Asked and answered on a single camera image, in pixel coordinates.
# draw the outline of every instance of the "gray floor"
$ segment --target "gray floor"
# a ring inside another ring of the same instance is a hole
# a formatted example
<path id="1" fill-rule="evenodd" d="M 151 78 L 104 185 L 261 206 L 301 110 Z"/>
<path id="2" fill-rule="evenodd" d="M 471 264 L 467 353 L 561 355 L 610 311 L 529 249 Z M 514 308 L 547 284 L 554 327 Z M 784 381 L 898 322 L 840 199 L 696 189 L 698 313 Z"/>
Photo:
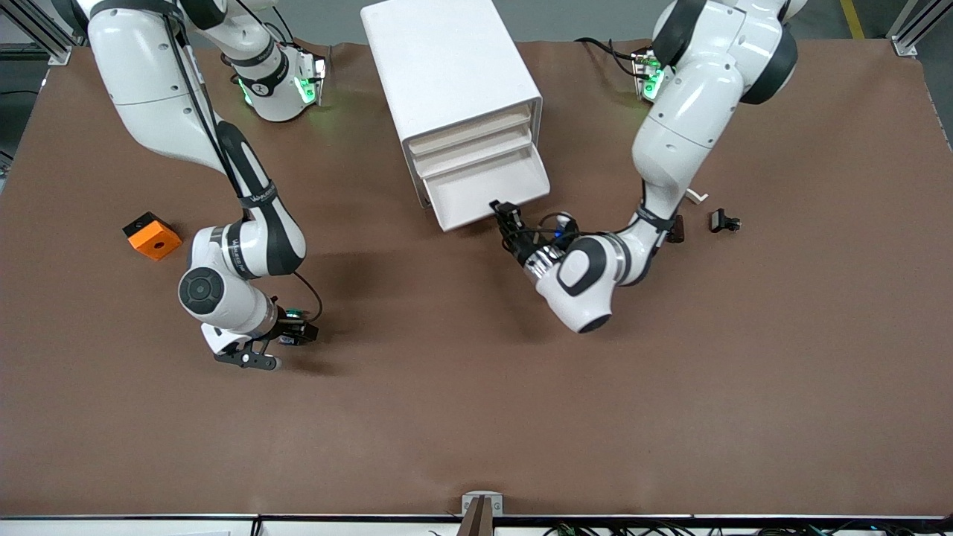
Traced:
<path id="1" fill-rule="evenodd" d="M 50 0 L 41 0 L 49 4 Z M 360 8 L 376 0 L 283 0 L 280 8 L 297 37 L 314 43 L 366 43 Z M 500 16 L 516 41 L 569 41 L 583 35 L 598 39 L 649 37 L 670 0 L 495 0 Z M 864 33 L 886 33 L 905 0 L 855 0 Z M 270 12 L 266 20 L 277 22 Z M 811 0 L 792 21 L 798 39 L 849 38 L 840 0 Z M 0 42 L 24 36 L 0 16 Z M 939 117 L 953 125 L 953 16 L 947 17 L 920 46 Z M 37 90 L 46 72 L 43 62 L 0 61 L 0 93 Z M 32 110 L 33 95 L 0 95 L 0 150 L 15 154 Z"/>

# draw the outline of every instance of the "brown table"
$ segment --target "brown table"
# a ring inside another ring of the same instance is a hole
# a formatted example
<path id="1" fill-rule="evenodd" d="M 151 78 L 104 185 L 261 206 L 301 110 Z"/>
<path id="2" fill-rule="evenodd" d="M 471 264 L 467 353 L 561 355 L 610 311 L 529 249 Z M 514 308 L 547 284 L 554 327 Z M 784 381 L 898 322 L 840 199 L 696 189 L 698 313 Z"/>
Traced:
<path id="1" fill-rule="evenodd" d="M 618 228 L 631 80 L 577 43 L 519 49 L 553 185 L 525 214 Z M 953 509 L 953 156 L 916 60 L 801 43 L 701 169 L 687 240 L 578 336 L 493 224 L 444 234 L 420 209 L 366 47 L 334 47 L 328 107 L 282 124 L 217 56 L 216 106 L 309 240 L 321 340 L 276 373 L 212 359 L 175 297 L 186 248 L 155 263 L 120 229 L 233 221 L 230 187 L 139 147 L 75 51 L 0 196 L 0 512 L 434 513 L 474 488 L 512 513 Z M 718 207 L 741 232 L 706 231 Z"/>

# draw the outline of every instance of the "robotic arm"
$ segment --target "robotic arm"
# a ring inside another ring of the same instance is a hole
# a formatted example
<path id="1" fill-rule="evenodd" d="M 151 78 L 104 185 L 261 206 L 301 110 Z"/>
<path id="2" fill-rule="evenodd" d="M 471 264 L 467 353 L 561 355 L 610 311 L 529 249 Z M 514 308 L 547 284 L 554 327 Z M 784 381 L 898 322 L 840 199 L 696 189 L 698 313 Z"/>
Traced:
<path id="1" fill-rule="evenodd" d="M 599 328 L 612 317 L 615 287 L 645 278 L 738 104 L 760 104 L 790 79 L 798 51 L 782 23 L 805 2 L 677 0 L 662 13 L 653 55 L 664 84 L 632 146 L 642 202 L 625 228 L 580 233 L 561 215 L 556 237 L 547 240 L 526 227 L 518 207 L 494 203 L 506 249 L 567 327 Z"/>
<path id="2" fill-rule="evenodd" d="M 89 17 L 96 65 L 132 137 L 156 153 L 225 175 L 242 208 L 237 222 L 195 235 L 179 300 L 203 322 L 202 333 L 218 361 L 274 370 L 278 359 L 264 353 L 269 340 L 313 340 L 317 329 L 249 281 L 294 273 L 305 257 L 304 236 L 248 140 L 214 112 L 186 24 L 195 24 L 222 47 L 243 84 L 253 88 L 251 103 L 266 119 L 290 119 L 317 100 L 320 80 L 309 71 L 314 59 L 277 45 L 253 17 L 224 0 L 78 3 Z M 304 98 L 308 85 L 310 100 Z M 261 343 L 258 350 L 255 342 Z"/>

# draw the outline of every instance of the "white box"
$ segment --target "white box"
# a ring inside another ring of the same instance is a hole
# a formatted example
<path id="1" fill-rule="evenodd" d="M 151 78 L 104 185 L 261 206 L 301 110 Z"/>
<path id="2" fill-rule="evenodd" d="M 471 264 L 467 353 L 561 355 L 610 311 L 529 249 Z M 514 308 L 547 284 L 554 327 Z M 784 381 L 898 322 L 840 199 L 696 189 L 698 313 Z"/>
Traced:
<path id="1" fill-rule="evenodd" d="M 549 194 L 542 97 L 491 0 L 387 0 L 360 14 L 420 204 L 444 231 L 490 216 L 495 199 Z"/>

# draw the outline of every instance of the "orange block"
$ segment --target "orange block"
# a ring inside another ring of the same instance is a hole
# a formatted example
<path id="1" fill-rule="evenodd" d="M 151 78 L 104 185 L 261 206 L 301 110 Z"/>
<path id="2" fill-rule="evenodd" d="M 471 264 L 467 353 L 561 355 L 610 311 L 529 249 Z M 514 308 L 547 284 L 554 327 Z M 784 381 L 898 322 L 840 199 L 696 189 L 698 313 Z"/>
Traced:
<path id="1" fill-rule="evenodd" d="M 161 260 L 182 245 L 175 231 L 151 212 L 127 225 L 123 232 L 135 251 L 152 260 Z"/>

